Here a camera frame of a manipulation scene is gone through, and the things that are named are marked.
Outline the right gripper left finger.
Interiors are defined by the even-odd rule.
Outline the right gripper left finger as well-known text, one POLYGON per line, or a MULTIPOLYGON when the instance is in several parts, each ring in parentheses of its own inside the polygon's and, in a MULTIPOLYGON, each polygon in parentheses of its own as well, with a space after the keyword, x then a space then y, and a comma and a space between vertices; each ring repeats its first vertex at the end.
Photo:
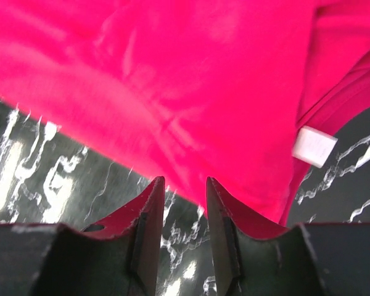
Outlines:
POLYGON ((165 180, 77 231, 0 224, 0 295, 154 295, 165 180))

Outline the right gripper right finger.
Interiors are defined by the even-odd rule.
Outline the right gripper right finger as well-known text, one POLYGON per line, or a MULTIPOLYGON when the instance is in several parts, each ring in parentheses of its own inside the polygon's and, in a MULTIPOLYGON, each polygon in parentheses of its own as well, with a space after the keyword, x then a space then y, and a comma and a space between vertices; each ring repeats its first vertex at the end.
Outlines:
POLYGON ((370 223, 289 229, 206 187, 218 295, 370 295, 370 223))

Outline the pink t shirt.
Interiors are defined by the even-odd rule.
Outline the pink t shirt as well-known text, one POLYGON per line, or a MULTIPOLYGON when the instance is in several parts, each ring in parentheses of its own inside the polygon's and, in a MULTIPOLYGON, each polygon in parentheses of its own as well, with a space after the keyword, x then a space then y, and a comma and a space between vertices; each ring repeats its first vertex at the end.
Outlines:
POLYGON ((284 224, 299 131, 370 107, 370 1, 0 1, 0 98, 205 203, 284 224))

